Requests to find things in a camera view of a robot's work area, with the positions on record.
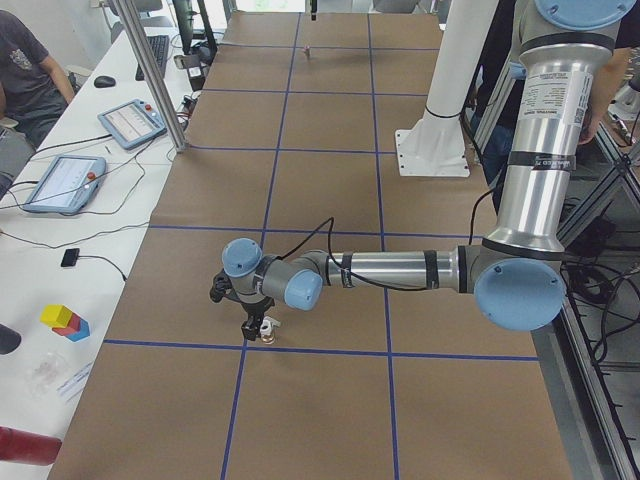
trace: black keyboard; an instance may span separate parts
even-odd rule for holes
[[[169,35],[147,35],[147,41],[151,46],[160,74],[164,78],[164,72],[167,70],[167,54],[169,53]],[[138,69],[136,70],[136,80],[144,80],[144,73],[140,68],[140,64],[138,64]]]

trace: person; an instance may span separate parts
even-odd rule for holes
[[[480,64],[482,65],[482,84],[476,93],[476,108],[471,119],[475,132],[488,106],[489,98],[496,86],[502,66],[511,50],[511,34],[516,0],[500,0],[493,22],[487,35]],[[616,48],[607,64],[594,76],[589,98],[589,110],[585,115],[579,144],[590,142],[595,136],[600,121],[607,113],[611,100],[618,91],[629,62],[631,48],[640,45],[640,1],[620,22]],[[507,174],[506,165],[513,145],[520,99],[524,90],[524,81],[517,80],[509,94],[496,126],[483,153],[485,180],[493,192],[493,205],[498,211],[502,197],[502,183]]]
[[[17,121],[15,129],[38,148],[74,95],[47,49],[17,17],[0,10],[0,119]]]

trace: red cup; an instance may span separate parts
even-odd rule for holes
[[[30,465],[51,465],[62,440],[9,427],[0,427],[0,460]]]

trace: blue block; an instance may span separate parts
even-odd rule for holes
[[[82,340],[83,338],[87,338],[90,334],[89,324],[84,318],[80,319],[80,330],[78,333],[72,333],[71,335],[67,335],[67,338],[72,342],[77,342],[78,340]]]

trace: tablet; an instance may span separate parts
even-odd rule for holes
[[[125,150],[167,131],[160,114],[147,102],[138,99],[99,114],[98,120]]]
[[[95,194],[106,169],[107,162],[102,157],[59,155],[22,209],[33,213],[77,213]]]

